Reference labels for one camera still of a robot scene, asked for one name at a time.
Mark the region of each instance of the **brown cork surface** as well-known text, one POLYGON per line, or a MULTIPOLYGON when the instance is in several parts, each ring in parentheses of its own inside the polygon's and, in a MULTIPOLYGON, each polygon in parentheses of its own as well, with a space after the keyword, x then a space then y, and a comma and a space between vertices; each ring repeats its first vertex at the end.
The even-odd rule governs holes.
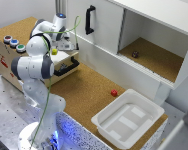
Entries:
POLYGON ((0 41, 3 43, 3 39, 6 35, 11 35, 13 39, 19 40, 20 44, 26 45, 29 41, 30 33, 36 23, 37 19, 29 17, 27 19, 18 21, 6 27, 0 29, 0 41))
MULTIPOLYGON (((103 77, 84 64, 81 64, 77 71, 54 84, 51 92, 65 98, 66 109, 64 111, 66 113, 111 146, 114 150, 117 150, 118 148, 113 146, 99 134, 96 126, 91 122, 93 116, 116 99, 116 97, 113 97, 110 94, 112 89, 116 89, 119 95, 125 91, 125 89, 114 82, 103 77)), ((131 150, 139 150, 142 148, 167 118, 167 115, 164 114, 148 132, 142 136, 131 150)))
POLYGON ((122 55, 154 71, 162 77, 175 82, 184 59, 143 38, 139 38, 121 51, 122 55), (132 53, 139 52, 138 58, 132 53))

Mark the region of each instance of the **brown box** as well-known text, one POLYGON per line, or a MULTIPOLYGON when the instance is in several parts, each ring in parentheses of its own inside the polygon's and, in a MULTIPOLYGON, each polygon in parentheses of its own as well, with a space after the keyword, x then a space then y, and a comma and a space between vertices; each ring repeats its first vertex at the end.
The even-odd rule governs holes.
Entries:
MULTIPOLYGON (((18 79, 11 71, 11 62, 15 57, 28 56, 28 54, 17 53, 15 49, 10 48, 9 45, 3 43, 3 38, 6 35, 11 35, 14 39, 19 40, 20 44, 26 45, 29 41, 30 32, 33 29, 34 23, 36 21, 37 20, 35 18, 30 17, 0 29, 0 74, 21 91, 22 87, 19 84, 18 79)), ((76 60, 78 60, 79 58, 78 52, 68 54, 70 55, 70 57, 67 57, 66 59, 55 64, 56 70, 59 70, 62 64, 65 64, 67 66, 71 65, 72 56, 74 56, 76 60)), ((52 84, 58 82, 59 80, 63 79, 64 77, 73 73, 76 70, 77 67, 60 77, 52 76, 52 84)), ((44 82, 45 85, 48 87, 49 79, 44 80, 44 82)))

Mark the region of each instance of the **green cable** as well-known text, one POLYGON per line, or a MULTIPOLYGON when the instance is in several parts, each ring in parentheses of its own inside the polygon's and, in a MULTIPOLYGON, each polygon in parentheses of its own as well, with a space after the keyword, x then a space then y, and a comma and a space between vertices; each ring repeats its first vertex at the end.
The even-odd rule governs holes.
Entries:
MULTIPOLYGON (((74 28, 72 28, 72 29, 70 29, 70 30, 68 30, 68 31, 64 31, 64 32, 48 32, 48 31, 46 31, 46 32, 44 32, 44 33, 66 33, 66 32, 70 32, 70 31, 74 30, 74 31, 75 31, 76 43, 78 43, 78 41, 77 41, 77 35, 76 35, 76 28, 79 26, 80 22, 81 22, 81 17, 80 17, 80 16, 77 16, 77 17, 75 18, 75 25, 74 25, 74 28)), ((48 47, 48 45, 47 45, 45 39, 44 39, 43 37, 42 37, 42 39, 43 39, 43 41, 44 41, 44 43, 45 43, 45 46, 46 46, 47 49, 48 49, 48 53, 49 53, 49 56, 50 56, 50 49, 49 49, 49 47, 48 47)), ((39 130, 39 128, 40 128, 41 122, 42 122, 43 117, 44 117, 44 115, 45 115, 45 112, 46 112, 46 109, 47 109, 47 106, 48 106, 48 102, 49 102, 50 90, 51 90, 51 77, 50 77, 50 86, 49 86, 49 90, 48 90, 48 94, 47 94, 47 102, 46 102, 46 105, 45 105, 44 112, 43 112, 43 115, 42 115, 42 117, 41 117, 41 120, 40 120, 40 122, 39 122, 38 128, 37 128, 36 133, 35 133, 35 135, 34 135, 34 138, 33 138, 33 140, 32 140, 30 150, 31 150, 31 148, 32 148, 32 146, 33 146, 33 143, 34 143, 34 141, 35 141, 36 135, 37 135, 38 130, 39 130)))
MULTIPOLYGON (((44 39, 43 37, 42 37, 42 39, 43 39, 43 41, 44 41, 44 43, 45 43, 45 46, 46 46, 47 49, 48 49, 49 56, 50 56, 49 47, 47 46, 47 43, 46 43, 45 39, 44 39)), ((49 86, 49 90, 48 90, 48 94, 47 94, 47 102, 46 102, 46 104, 45 104, 44 112, 43 112, 43 115, 42 115, 41 120, 40 120, 40 122, 39 122, 38 128, 37 128, 36 133, 35 133, 35 135, 34 135, 34 138, 33 138, 33 140, 32 140, 30 150, 31 150, 31 148, 32 148, 32 146, 33 146, 34 140, 35 140, 35 138, 36 138, 36 135, 37 135, 37 133, 38 133, 38 130, 39 130, 39 128, 40 128, 41 122, 42 122, 42 120, 43 120, 43 117, 44 117, 44 115, 45 115, 45 112, 46 112, 46 109, 47 109, 47 106, 48 106, 49 96, 50 96, 50 90, 51 90, 51 85, 52 85, 52 84, 51 84, 51 77, 50 77, 50 86, 49 86)))

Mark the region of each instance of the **black door handle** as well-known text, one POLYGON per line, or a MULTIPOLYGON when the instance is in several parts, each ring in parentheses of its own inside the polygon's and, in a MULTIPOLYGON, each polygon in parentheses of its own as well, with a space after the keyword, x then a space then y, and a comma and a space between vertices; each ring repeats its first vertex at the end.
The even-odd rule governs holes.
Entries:
POLYGON ((95 10, 95 7, 94 6, 90 6, 90 8, 87 9, 86 11, 86 34, 91 34, 94 32, 94 30, 90 27, 90 19, 91 19, 91 14, 90 12, 95 10))
POLYGON ((79 62, 74 58, 74 56, 71 57, 72 65, 68 66, 67 68, 62 69, 61 71, 54 70, 55 76, 62 76, 69 72, 70 70, 74 69, 75 67, 79 66, 79 62))

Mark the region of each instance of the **yellow ball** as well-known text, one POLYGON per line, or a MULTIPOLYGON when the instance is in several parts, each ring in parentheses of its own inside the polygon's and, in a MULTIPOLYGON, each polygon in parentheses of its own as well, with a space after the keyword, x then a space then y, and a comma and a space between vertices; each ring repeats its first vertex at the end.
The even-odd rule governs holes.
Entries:
POLYGON ((57 49, 52 49, 52 55, 57 55, 57 53, 58 53, 58 51, 57 51, 57 49))

